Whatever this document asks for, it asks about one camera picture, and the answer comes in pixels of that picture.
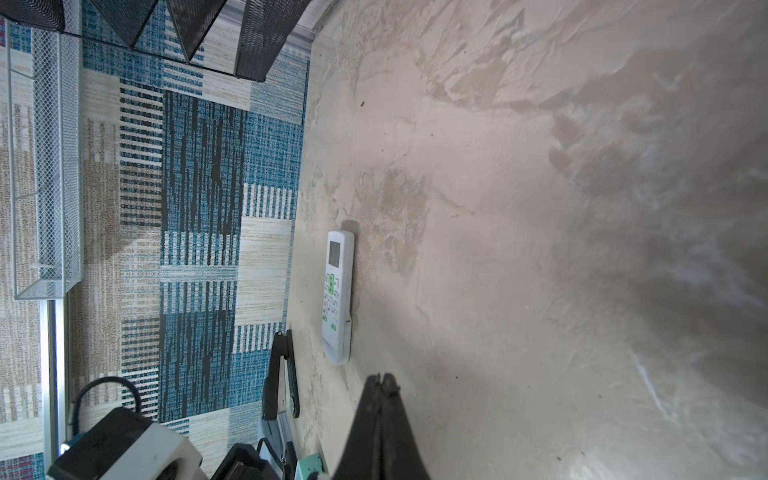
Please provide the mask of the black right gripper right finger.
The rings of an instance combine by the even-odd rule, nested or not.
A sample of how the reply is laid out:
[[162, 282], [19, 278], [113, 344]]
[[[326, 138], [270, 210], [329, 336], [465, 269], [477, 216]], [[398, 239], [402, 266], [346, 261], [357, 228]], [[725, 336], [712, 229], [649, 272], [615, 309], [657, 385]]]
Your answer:
[[395, 377], [386, 373], [380, 386], [381, 479], [429, 479]]

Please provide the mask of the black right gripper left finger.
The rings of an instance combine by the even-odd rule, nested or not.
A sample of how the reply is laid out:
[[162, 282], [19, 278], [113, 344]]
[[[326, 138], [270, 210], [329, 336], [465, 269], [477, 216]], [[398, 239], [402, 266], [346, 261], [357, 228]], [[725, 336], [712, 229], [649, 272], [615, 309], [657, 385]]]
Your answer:
[[344, 451], [333, 479], [365, 479], [380, 477], [381, 451], [381, 375], [369, 376]]

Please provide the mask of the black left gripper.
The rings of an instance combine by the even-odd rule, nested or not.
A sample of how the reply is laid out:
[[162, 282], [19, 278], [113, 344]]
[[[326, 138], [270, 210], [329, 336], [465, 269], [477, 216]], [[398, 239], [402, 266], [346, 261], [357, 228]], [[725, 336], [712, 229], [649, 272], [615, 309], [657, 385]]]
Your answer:
[[[269, 355], [267, 375], [262, 391], [262, 419], [276, 420], [278, 415], [280, 362], [285, 358], [292, 416], [300, 417], [296, 357], [291, 329], [276, 332]], [[292, 442], [278, 453], [269, 442], [235, 444], [214, 472], [213, 480], [225, 479], [293, 479], [297, 471], [297, 455]]]

